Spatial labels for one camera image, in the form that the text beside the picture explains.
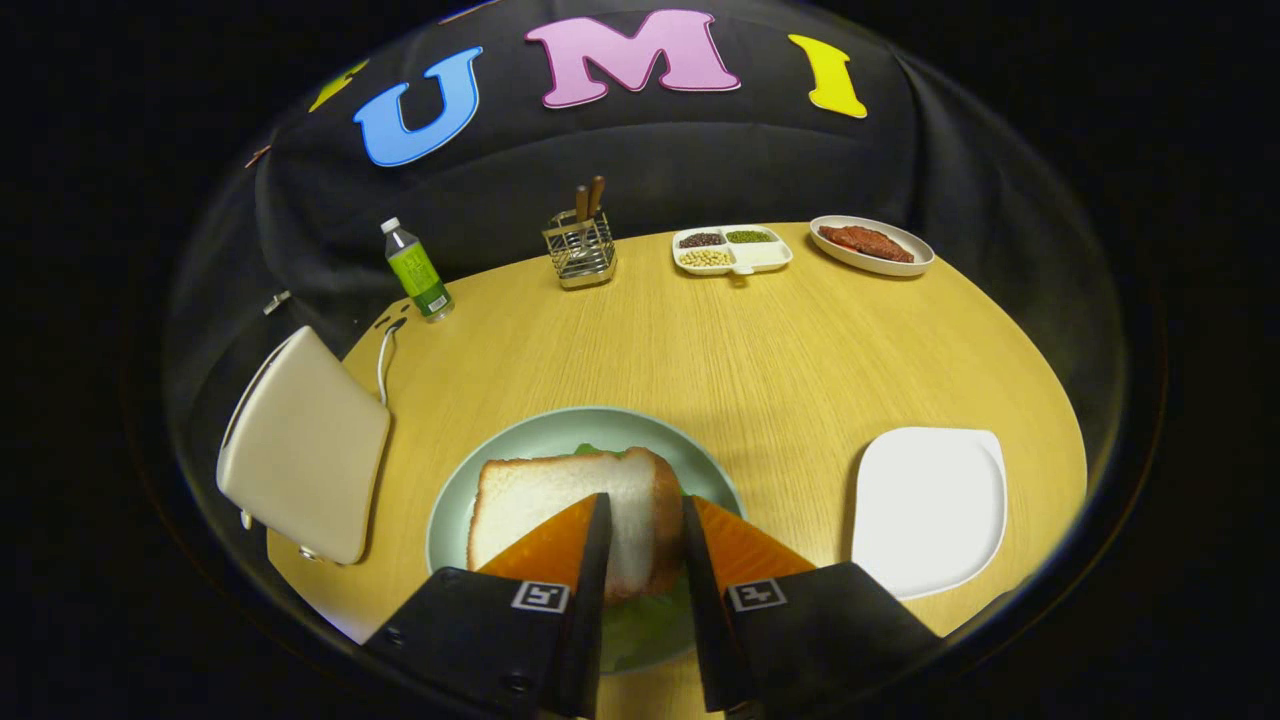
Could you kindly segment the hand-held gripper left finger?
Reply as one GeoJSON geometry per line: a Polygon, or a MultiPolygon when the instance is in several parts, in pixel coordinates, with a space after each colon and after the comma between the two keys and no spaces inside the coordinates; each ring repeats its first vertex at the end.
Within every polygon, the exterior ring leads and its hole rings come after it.
{"type": "Polygon", "coordinates": [[[607,495],[566,509],[571,583],[443,568],[365,642],[448,719],[593,719],[611,553],[607,495]]]}

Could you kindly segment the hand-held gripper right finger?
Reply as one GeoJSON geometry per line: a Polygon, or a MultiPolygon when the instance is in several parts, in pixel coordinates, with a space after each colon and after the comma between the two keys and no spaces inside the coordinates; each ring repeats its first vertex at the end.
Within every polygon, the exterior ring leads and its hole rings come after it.
{"type": "Polygon", "coordinates": [[[712,501],[684,498],[704,705],[727,716],[852,716],[940,635],[854,562],[817,566],[712,501]]]}

